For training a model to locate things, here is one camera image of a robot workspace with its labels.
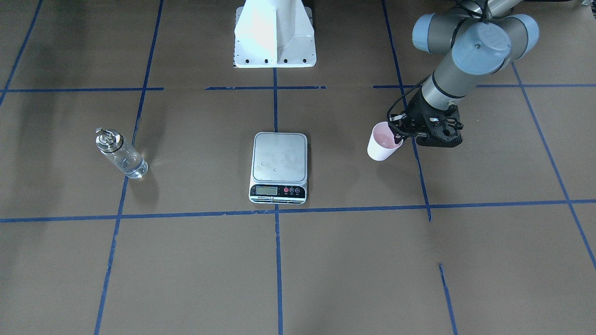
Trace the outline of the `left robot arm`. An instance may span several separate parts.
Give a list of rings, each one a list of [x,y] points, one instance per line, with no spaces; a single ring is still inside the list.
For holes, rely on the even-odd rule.
[[[391,143],[411,139],[419,146],[456,147],[462,143],[459,103],[485,78],[525,56],[539,40],[539,26],[523,14],[505,15],[515,0],[457,1],[445,13],[417,19],[416,49],[441,54],[434,71],[414,87],[399,113],[388,110]]]

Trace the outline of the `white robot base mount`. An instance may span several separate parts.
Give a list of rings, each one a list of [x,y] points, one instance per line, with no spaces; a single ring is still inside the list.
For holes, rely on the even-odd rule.
[[[236,9],[237,68],[305,68],[317,63],[313,11],[302,0],[247,0]]]

